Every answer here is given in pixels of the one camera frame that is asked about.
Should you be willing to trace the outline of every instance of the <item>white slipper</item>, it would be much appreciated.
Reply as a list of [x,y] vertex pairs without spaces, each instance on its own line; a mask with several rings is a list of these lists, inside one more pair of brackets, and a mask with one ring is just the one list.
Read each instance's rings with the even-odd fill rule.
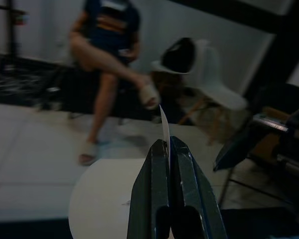
[[79,163],[83,166],[90,166],[98,160],[99,146],[96,143],[85,142],[81,149],[80,156],[91,157],[91,160]]
[[[158,105],[160,104],[159,93],[153,84],[148,84],[148,85],[144,86],[140,90],[139,97],[140,97],[141,103],[149,111],[155,110],[158,107]],[[146,106],[151,99],[154,99],[155,104],[152,106]]]

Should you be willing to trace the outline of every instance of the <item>bare leg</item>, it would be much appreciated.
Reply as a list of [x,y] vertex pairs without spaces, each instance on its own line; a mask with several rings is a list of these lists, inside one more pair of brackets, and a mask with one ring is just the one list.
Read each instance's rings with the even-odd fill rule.
[[[100,76],[100,90],[95,99],[93,124],[87,138],[89,143],[97,143],[97,137],[107,116],[110,114],[117,94],[118,79],[109,73]],[[81,155],[80,162],[88,162],[93,158],[89,155]]]
[[108,52],[92,46],[79,33],[71,37],[70,43],[73,54],[87,71],[100,69],[134,83],[138,89],[150,81],[149,76],[139,74],[126,67]]

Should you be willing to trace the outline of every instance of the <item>bag on chair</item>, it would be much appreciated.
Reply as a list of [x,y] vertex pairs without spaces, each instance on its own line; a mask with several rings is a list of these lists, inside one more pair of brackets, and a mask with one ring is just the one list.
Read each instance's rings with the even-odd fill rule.
[[191,70],[195,58],[194,42],[190,38],[182,38],[164,53],[161,63],[172,71],[187,73]]

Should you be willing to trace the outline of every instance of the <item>table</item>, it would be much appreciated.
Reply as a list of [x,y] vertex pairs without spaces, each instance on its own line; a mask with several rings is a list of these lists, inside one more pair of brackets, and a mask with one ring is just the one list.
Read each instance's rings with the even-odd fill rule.
[[145,159],[101,159],[72,192],[69,225],[74,239],[125,239],[132,187]]

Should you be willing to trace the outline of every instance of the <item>floor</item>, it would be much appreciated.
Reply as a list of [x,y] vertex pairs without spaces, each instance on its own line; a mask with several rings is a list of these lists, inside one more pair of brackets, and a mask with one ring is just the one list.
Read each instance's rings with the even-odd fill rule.
[[[0,105],[0,221],[65,218],[75,182],[87,169],[77,164],[91,116],[68,120],[65,112],[36,112],[32,108]],[[170,126],[182,139],[219,197],[227,172],[212,171],[221,144],[207,146],[207,136],[195,126]],[[105,159],[146,157],[162,138],[161,124],[110,118],[100,140]],[[277,193],[250,161],[240,164],[235,177]],[[278,206],[279,202],[231,185],[224,208]]]

